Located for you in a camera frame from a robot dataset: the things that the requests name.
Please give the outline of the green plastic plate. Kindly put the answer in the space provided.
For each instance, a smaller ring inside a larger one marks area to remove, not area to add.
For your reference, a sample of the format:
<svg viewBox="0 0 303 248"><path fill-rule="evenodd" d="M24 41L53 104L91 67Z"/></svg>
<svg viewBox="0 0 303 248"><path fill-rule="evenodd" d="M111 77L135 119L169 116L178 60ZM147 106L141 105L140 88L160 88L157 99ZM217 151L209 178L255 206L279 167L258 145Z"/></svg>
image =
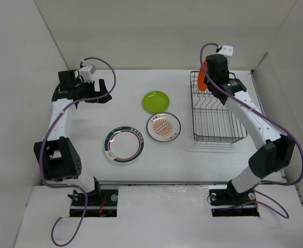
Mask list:
<svg viewBox="0 0 303 248"><path fill-rule="evenodd" d="M150 91L142 99L144 109L151 113L161 113L168 109L170 98L162 91Z"/></svg>

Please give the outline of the orange plastic plate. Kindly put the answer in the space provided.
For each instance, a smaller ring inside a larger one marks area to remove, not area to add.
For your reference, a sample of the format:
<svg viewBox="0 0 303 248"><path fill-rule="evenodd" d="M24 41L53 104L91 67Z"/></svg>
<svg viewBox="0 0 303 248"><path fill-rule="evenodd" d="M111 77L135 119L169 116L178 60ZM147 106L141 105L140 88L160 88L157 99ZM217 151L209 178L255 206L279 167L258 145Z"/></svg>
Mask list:
<svg viewBox="0 0 303 248"><path fill-rule="evenodd" d="M207 83L205 83L205 72L207 72L207 62L203 61L203 65L199 69L198 73L198 89L199 91L206 91L207 90Z"/></svg>

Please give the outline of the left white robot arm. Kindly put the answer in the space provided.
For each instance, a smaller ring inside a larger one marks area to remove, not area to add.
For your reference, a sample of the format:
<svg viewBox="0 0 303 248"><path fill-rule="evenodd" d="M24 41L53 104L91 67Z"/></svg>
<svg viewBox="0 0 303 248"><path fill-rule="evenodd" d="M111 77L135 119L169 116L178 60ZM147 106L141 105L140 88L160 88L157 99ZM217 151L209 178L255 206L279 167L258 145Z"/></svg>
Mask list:
<svg viewBox="0 0 303 248"><path fill-rule="evenodd" d="M107 103L112 99L104 79L94 81L93 72L80 70L58 72L59 84L52 96L52 115L42 141L34 144L34 153L44 182L55 185L75 185L83 189L90 205L101 201L97 182L82 168L77 150L69 138L71 123L80 102Z"/></svg>

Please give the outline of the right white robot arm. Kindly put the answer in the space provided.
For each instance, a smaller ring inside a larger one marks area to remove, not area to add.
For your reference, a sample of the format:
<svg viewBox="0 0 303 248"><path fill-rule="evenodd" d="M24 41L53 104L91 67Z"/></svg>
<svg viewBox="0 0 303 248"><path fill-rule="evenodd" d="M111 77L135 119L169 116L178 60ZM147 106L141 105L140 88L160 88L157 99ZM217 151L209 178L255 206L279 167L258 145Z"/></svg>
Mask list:
<svg viewBox="0 0 303 248"><path fill-rule="evenodd" d="M210 201L213 206L241 205L247 202L246 197L254 186L289 165L295 142L260 117L261 112L256 109L245 85L239 79L230 78L224 55L207 56L206 71L209 76L204 82L208 90L239 119L256 148L248 166L227 183L226 189L209 191Z"/></svg>

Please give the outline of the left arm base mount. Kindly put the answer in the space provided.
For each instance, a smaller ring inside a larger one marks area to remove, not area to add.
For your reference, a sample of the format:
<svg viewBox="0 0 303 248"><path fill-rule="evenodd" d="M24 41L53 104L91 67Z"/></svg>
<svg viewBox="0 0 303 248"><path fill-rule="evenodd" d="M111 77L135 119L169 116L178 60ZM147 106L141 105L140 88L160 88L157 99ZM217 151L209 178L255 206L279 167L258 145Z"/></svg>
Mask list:
<svg viewBox="0 0 303 248"><path fill-rule="evenodd" d="M71 200L69 210L70 217L81 217L85 205L85 196L76 190L68 194ZM117 217L118 189L102 189L101 194L97 192L88 193L88 203L85 217L112 218Z"/></svg>

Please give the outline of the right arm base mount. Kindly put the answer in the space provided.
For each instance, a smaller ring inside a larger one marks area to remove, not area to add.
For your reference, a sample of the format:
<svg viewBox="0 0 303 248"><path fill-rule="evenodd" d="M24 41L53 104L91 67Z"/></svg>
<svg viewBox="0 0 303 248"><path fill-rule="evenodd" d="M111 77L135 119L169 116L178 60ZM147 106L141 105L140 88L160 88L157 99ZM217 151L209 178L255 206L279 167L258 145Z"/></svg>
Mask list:
<svg viewBox="0 0 303 248"><path fill-rule="evenodd" d="M219 185L210 187L208 192L207 200L213 217L260 216L253 190L237 195Z"/></svg>

